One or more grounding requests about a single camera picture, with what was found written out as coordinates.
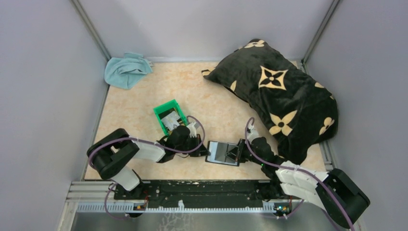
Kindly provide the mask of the black card holder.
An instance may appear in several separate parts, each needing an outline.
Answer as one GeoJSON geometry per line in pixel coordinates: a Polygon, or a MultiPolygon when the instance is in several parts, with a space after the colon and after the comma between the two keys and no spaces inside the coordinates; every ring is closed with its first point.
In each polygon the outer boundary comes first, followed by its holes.
{"type": "Polygon", "coordinates": [[[205,162],[238,167],[240,165],[239,161],[229,161],[225,158],[228,144],[232,143],[209,141],[207,144],[209,155],[205,158],[205,162]]]}

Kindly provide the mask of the white gold VIP card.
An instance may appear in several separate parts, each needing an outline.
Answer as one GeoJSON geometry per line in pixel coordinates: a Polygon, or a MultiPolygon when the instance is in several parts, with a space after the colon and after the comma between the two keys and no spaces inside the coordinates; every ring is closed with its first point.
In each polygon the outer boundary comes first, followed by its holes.
{"type": "Polygon", "coordinates": [[[161,122],[169,131],[173,131],[181,125],[182,120],[176,111],[171,111],[169,114],[161,118],[161,122]]]}

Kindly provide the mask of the green plastic bin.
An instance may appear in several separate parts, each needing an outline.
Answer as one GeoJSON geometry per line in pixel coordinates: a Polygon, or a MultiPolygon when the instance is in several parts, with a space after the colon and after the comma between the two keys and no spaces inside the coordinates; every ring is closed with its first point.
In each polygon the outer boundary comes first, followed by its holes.
{"type": "Polygon", "coordinates": [[[165,135],[170,135],[178,126],[189,124],[175,99],[155,107],[153,111],[165,135]]]}

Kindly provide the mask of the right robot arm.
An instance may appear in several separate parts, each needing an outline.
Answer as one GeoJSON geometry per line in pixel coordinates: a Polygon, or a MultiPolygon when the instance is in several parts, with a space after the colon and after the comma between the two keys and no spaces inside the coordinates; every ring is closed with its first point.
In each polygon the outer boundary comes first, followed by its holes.
{"type": "Polygon", "coordinates": [[[298,197],[316,205],[337,225],[351,229],[370,206],[367,195],[342,170],[308,170],[275,155],[264,137],[241,139],[224,151],[234,165],[253,162],[270,179],[274,196],[298,197]]]}

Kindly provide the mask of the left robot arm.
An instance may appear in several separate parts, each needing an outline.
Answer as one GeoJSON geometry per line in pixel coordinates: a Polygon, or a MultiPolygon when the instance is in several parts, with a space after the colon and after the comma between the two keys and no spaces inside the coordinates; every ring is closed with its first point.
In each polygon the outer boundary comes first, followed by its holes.
{"type": "Polygon", "coordinates": [[[133,138],[125,129],[118,128],[86,152],[89,165],[98,172],[100,178],[115,184],[118,193],[115,199],[118,200],[140,199],[147,191],[136,171],[127,167],[131,159],[165,163],[176,154],[201,157],[209,155],[209,151],[194,128],[181,125],[155,142],[133,138]]]}

